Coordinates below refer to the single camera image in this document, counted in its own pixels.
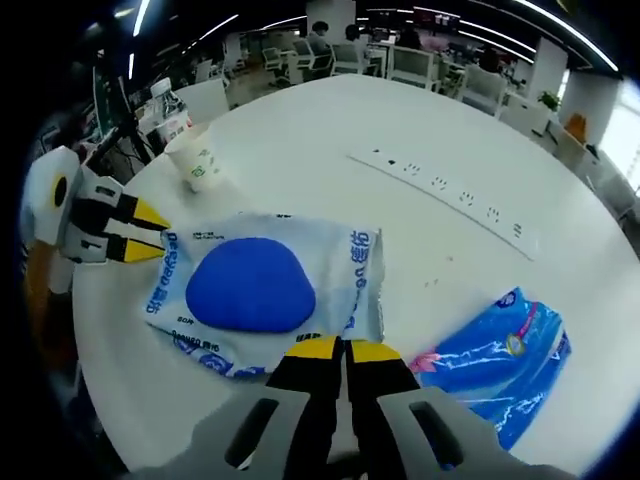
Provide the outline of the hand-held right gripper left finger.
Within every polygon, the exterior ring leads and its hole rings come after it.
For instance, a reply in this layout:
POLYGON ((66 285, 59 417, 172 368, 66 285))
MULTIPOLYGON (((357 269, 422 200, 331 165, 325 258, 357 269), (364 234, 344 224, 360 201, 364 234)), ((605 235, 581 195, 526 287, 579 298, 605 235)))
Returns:
POLYGON ((293 479, 326 463, 336 427, 343 340, 294 344, 264 385, 200 420, 185 450, 126 479, 293 479))

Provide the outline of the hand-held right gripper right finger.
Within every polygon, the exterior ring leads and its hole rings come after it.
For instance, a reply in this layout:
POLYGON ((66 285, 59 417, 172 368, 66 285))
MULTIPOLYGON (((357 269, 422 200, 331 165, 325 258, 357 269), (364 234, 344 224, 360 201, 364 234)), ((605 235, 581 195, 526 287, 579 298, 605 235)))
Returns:
POLYGON ((398 352, 345 344, 358 448, 371 479, 568 479, 501 447, 494 426, 438 387, 422 388, 398 352))

